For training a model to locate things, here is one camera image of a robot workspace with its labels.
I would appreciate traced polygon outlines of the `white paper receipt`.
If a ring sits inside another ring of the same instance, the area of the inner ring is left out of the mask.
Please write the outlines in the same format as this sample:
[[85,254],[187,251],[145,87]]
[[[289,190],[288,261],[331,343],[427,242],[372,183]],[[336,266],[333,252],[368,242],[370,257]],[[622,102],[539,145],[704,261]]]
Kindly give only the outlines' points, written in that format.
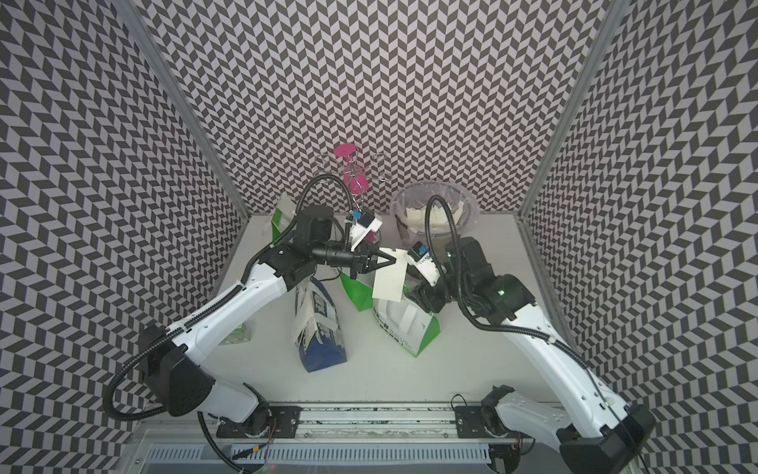
[[381,251],[394,257],[395,263],[379,269],[374,273],[372,297],[374,299],[400,302],[403,298],[408,262],[406,250],[381,248]]

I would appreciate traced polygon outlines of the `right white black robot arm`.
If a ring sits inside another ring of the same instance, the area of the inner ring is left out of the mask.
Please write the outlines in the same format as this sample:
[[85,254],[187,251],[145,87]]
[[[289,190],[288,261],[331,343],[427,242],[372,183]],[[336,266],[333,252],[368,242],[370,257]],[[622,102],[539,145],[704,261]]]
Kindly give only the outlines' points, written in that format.
[[655,416],[630,404],[593,374],[588,364],[553,328],[532,292],[513,275],[496,275],[480,243],[454,238],[439,262],[430,246],[417,242],[407,262],[422,283],[406,295],[424,310],[456,303],[477,329],[507,337],[544,378],[560,407],[533,401],[508,385],[482,399],[466,427],[481,426],[493,438],[525,435],[556,450],[574,473],[639,471]]

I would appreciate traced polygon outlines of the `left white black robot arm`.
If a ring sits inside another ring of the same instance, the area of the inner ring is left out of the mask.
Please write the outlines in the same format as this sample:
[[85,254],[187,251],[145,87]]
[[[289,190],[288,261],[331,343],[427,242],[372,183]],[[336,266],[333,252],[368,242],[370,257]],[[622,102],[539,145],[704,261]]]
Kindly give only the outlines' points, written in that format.
[[262,434],[270,422],[263,397],[248,384],[215,377],[201,366],[232,330],[268,303],[290,292],[321,265],[346,269],[351,278],[395,263],[395,258],[367,242],[382,221],[368,211],[352,211],[340,240],[332,237],[331,207],[309,205],[298,211],[278,240],[252,258],[241,280],[214,300],[166,329],[150,326],[139,339],[146,356],[140,378],[173,417],[203,412]]

